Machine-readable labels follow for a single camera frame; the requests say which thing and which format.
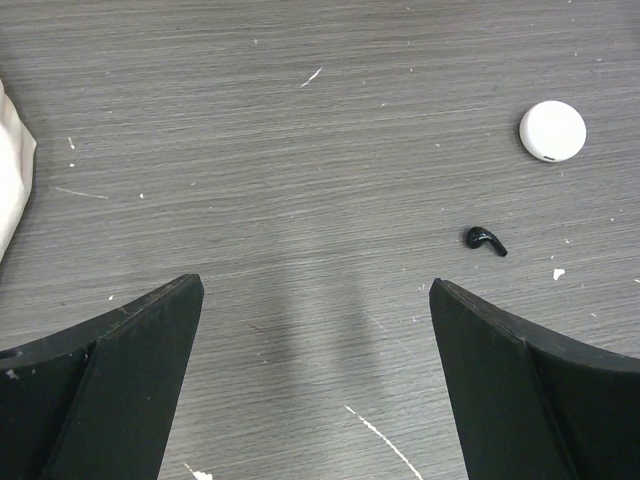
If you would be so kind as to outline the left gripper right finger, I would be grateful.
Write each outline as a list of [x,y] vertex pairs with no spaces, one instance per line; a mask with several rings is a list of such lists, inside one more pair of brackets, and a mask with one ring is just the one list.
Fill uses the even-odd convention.
[[639,361],[433,282],[429,303],[471,479],[636,479]]

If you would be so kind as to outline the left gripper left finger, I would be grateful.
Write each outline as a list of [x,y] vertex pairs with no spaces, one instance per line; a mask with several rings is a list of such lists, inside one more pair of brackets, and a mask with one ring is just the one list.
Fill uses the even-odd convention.
[[157,478],[203,298],[185,274],[2,351],[2,478]]

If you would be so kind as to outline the white earbud case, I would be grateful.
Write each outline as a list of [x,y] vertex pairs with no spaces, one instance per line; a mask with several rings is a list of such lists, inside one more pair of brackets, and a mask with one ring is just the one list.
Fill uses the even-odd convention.
[[549,100],[527,110],[519,124],[519,136],[523,147],[534,158],[558,163],[573,158],[582,150],[587,127],[574,107]]

